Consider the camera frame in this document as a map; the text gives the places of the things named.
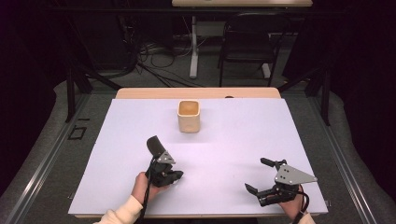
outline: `table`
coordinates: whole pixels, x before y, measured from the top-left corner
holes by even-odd
[[[178,131],[180,99],[200,102],[200,132]],[[261,164],[260,158],[286,159],[313,175],[287,105],[275,88],[121,89],[69,214],[100,217],[107,209],[117,209],[130,194],[135,175],[149,166],[146,141],[152,135],[158,135],[177,162],[174,170],[184,175],[148,205],[146,217],[283,215],[277,204],[260,207],[245,189],[245,183],[259,190],[275,184],[276,169]],[[318,183],[304,184],[304,191],[311,196],[312,214],[328,212]]]
[[[174,7],[311,7],[311,0],[173,0]],[[190,78],[197,78],[198,48],[197,20],[192,16],[191,23],[192,55]],[[269,72],[268,65],[262,68],[264,74]]]

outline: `chair seat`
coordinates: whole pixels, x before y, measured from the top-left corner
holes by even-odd
[[[275,59],[268,35],[228,35],[225,48],[227,62],[272,63]]]

